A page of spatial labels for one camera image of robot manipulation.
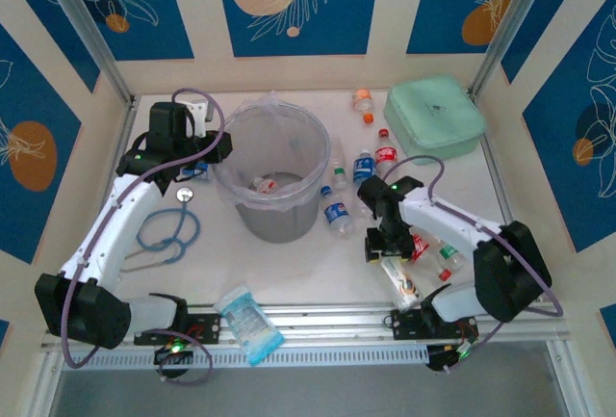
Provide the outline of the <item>clear bottle red label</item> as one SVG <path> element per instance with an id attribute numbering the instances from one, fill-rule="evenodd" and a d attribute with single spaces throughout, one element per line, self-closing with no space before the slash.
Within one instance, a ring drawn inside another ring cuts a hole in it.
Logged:
<path id="1" fill-rule="evenodd" d="M 420 233 L 413 233 L 414 250 L 411 255 L 410 262 L 418 264 L 422 261 L 427 261 L 432 256 L 432 240 Z"/>

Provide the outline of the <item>white orange label bottle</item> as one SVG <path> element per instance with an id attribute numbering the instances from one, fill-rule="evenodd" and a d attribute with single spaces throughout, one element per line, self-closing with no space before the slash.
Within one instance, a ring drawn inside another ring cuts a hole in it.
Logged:
<path id="1" fill-rule="evenodd" d="M 396 309 L 407 312 L 419 308 L 423 295 L 409 273 L 409 263 L 400 258 L 388 257 L 380 262 L 380 267 L 391 284 Z"/>

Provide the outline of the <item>blue label bottle white cap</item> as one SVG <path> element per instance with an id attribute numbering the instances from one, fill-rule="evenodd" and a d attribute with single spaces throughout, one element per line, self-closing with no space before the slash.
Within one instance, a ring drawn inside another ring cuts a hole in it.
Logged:
<path id="1" fill-rule="evenodd" d="M 368 149 L 364 148 L 360 151 L 358 157 L 353 162 L 352 173 L 355 211 L 360 218 L 370 220 L 372 212 L 358 195 L 362 183 L 375 175 L 375 160 Z"/>

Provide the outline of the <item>Coca-Cola bottle red cap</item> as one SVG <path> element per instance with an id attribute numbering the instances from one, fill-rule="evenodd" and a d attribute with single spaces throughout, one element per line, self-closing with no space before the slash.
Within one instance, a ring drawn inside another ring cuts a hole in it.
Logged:
<path id="1" fill-rule="evenodd" d="M 398 162 L 398 151 L 386 128 L 378 130 L 374 158 L 377 173 L 381 178 Z"/>

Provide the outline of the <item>green label bottle red cap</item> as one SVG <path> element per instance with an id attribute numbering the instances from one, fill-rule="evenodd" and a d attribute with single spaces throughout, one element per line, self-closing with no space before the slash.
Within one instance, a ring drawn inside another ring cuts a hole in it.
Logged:
<path id="1" fill-rule="evenodd" d="M 439 243 L 436 247 L 438 277 L 447 282 L 462 266 L 465 259 L 458 250 L 449 244 Z"/>

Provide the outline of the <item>Pepsi bottle blue cap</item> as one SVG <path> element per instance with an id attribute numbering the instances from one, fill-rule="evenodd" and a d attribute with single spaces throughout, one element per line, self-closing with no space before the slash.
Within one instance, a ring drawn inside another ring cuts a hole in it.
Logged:
<path id="1" fill-rule="evenodd" d="M 354 222 L 343 197 L 330 186 L 322 186 L 320 195 L 321 209 L 329 231 L 339 238 L 349 237 L 354 231 Z"/>

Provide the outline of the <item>clear bottle green band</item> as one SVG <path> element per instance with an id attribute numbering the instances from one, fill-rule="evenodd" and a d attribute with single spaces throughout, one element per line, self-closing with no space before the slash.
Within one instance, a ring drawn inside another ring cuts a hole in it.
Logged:
<path id="1" fill-rule="evenodd" d="M 342 142 L 338 136 L 331 138 L 331 173 L 332 187 L 336 190 L 344 190 L 348 186 L 347 160 Z"/>

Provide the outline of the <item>grey trash bin with liner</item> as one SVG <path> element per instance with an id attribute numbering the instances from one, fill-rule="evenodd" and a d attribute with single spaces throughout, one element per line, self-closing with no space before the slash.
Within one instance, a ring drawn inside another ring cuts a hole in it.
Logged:
<path id="1" fill-rule="evenodd" d="M 256 237 L 273 244 L 286 244 L 301 238 L 312 228 L 319 212 L 319 202 L 317 194 L 309 202 L 287 211 L 255 210 L 228 203 L 236 208 L 246 228 Z"/>

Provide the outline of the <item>orange label plastic bottle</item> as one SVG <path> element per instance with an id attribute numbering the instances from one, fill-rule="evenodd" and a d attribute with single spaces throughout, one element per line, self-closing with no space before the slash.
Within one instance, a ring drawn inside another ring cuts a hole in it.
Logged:
<path id="1" fill-rule="evenodd" d="M 353 109 L 361 115 L 365 125 L 374 123 L 374 104 L 368 89 L 357 89 L 352 95 Z"/>

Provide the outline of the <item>clear plastic bin liner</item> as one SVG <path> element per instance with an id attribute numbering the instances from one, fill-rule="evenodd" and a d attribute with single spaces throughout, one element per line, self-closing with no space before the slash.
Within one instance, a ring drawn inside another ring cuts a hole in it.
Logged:
<path id="1" fill-rule="evenodd" d="M 317 116 L 284 101 L 274 91 L 244 101 L 225 121 L 233 149 L 213 167 L 220 196 L 255 210 L 287 211 L 319 193 L 329 165 L 330 136 Z M 278 182 L 277 192 L 261 195 L 257 176 Z"/>

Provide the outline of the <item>small blue white box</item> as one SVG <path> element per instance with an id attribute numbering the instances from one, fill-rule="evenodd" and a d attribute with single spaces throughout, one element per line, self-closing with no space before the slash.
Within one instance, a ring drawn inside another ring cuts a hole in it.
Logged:
<path id="1" fill-rule="evenodd" d="M 185 167 L 181 170 L 182 181 L 209 181 L 210 180 L 210 169 L 209 165 L 206 163 L 197 163 L 193 167 Z"/>

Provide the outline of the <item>blue stethoscope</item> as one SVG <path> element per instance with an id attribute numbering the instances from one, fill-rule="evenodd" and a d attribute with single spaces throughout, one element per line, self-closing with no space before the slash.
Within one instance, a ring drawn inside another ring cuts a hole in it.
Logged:
<path id="1" fill-rule="evenodd" d="M 142 253 L 161 253 L 165 252 L 170 248 L 174 248 L 174 253 L 161 261 L 148 263 L 145 265 L 122 269 L 120 272 L 122 274 L 131 274 L 137 273 L 141 271 L 146 271 L 150 269 L 155 269 L 171 264 L 178 263 L 181 261 L 187 253 L 187 250 L 196 243 L 197 239 L 201 234 L 201 221 L 198 216 L 189 209 L 189 203 L 193 199 L 193 191 L 188 187 L 180 188 L 176 193 L 176 200 L 179 202 L 180 206 L 175 208 L 164 208 L 156 210 L 150 213 L 145 219 L 141 228 L 139 229 L 136 237 L 136 241 L 140 246 L 139 250 L 130 253 L 125 257 L 126 260 L 131 259 L 135 256 L 138 256 Z M 165 215 L 178 215 L 178 222 L 171 232 L 170 235 L 164 237 L 163 239 L 155 242 L 155 243 L 147 243 L 141 237 L 141 233 L 144 231 L 145 227 L 153 222 L 155 219 L 158 219 Z M 190 238 L 184 240 L 182 238 L 182 230 L 184 225 L 191 221 L 193 224 L 193 233 Z"/>

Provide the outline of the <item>crushed clear bottle red print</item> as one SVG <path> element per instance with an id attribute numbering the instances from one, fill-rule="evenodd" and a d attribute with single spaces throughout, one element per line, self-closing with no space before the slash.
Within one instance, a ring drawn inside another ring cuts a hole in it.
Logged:
<path id="1" fill-rule="evenodd" d="M 268 195 L 277 192 L 280 188 L 277 181 L 271 177 L 257 176 L 251 183 L 254 192 L 261 195 Z"/>

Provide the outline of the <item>mint green zip case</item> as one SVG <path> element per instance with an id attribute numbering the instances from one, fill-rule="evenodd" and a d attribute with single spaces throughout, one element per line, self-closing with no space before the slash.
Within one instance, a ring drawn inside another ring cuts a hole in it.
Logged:
<path id="1" fill-rule="evenodd" d="M 450 75 L 436 75 L 392 86 L 383 111 L 402 151 L 443 161 L 472 152 L 486 130 L 486 120 L 466 90 Z"/>

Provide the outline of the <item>black right controller board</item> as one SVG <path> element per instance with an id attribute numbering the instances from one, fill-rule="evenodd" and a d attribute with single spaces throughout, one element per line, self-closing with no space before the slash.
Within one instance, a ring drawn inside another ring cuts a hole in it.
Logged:
<path id="1" fill-rule="evenodd" d="M 468 341 L 459 345 L 428 346 L 426 366 L 434 372 L 449 372 L 466 359 L 473 350 L 473 346 Z"/>

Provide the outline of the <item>black controller board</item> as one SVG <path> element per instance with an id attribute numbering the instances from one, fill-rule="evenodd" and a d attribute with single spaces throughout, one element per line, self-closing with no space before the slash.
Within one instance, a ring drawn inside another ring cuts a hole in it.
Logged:
<path id="1" fill-rule="evenodd" d="M 459 345 L 428 346 L 426 366 L 434 372 L 449 372 L 466 359 L 473 350 L 473 346 L 468 341 Z"/>
<path id="2" fill-rule="evenodd" d="M 153 364 L 184 365 L 193 362 L 193 351 L 181 343 L 167 344 L 154 351 Z"/>

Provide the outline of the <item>blue wet wipes packet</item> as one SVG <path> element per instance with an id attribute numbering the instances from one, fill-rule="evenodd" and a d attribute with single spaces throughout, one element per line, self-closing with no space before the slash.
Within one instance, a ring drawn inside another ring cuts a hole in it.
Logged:
<path id="1" fill-rule="evenodd" d="M 222 296 L 214 308 L 227 323 L 250 366 L 262 363 L 285 341 L 245 284 Z"/>

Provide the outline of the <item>black left controller board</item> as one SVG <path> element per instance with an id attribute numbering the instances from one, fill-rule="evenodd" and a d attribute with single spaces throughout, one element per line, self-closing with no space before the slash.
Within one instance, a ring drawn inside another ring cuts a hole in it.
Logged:
<path id="1" fill-rule="evenodd" d="M 153 364 L 184 365 L 193 362 L 193 351 L 181 343 L 167 344 L 154 351 Z"/>

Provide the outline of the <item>aluminium table side rail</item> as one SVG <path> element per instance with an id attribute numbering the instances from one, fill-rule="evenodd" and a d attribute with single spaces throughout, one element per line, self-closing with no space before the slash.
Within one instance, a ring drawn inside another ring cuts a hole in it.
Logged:
<path id="1" fill-rule="evenodd" d="M 504 312 L 535 311 L 531 305 L 543 293 L 538 283 L 542 280 L 540 270 L 531 261 L 536 252 L 524 255 L 530 244 L 528 229 L 513 221 L 495 157 L 485 136 L 480 138 L 480 145 L 505 218 L 504 225 L 497 224 L 497 230 L 489 232 L 489 241 L 480 242 L 475 250 L 475 267 L 488 277 L 487 282 L 480 283 L 480 295 L 487 296 L 492 305 Z"/>
<path id="2" fill-rule="evenodd" d="M 136 97 L 131 99 L 128 106 L 127 114 L 122 122 L 122 126 L 119 133 L 119 139 L 115 149 L 114 159 L 112 162 L 111 177 L 116 177 L 116 170 L 119 166 L 120 160 L 130 149 L 129 143 L 131 141 L 131 134 L 135 124 L 137 112 L 139 110 L 139 100 Z"/>

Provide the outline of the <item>aluminium front rail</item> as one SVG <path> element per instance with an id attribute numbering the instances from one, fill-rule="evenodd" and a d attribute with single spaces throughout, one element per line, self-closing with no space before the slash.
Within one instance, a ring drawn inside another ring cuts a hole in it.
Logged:
<path id="1" fill-rule="evenodd" d="M 288 345 L 345 345 L 391 343 L 392 330 L 384 318 L 390 303 L 331 305 L 265 305 L 266 315 L 280 329 Z M 493 342 L 566 341 L 571 333 L 564 318 L 523 312 L 503 325 Z"/>

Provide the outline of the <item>aluminium frame post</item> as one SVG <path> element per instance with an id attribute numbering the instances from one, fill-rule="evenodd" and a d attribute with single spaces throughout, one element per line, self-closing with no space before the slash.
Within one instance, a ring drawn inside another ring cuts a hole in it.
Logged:
<path id="1" fill-rule="evenodd" d="M 131 105 L 134 95 L 121 75 L 115 57 L 100 33 L 84 0 L 57 1 L 80 41 L 88 50 L 101 73 L 107 78 L 114 93 L 125 104 Z"/>
<path id="2" fill-rule="evenodd" d="M 511 0 L 499 28 L 488 45 L 484 59 L 468 88 L 468 96 L 477 102 L 516 37 L 535 0 Z"/>

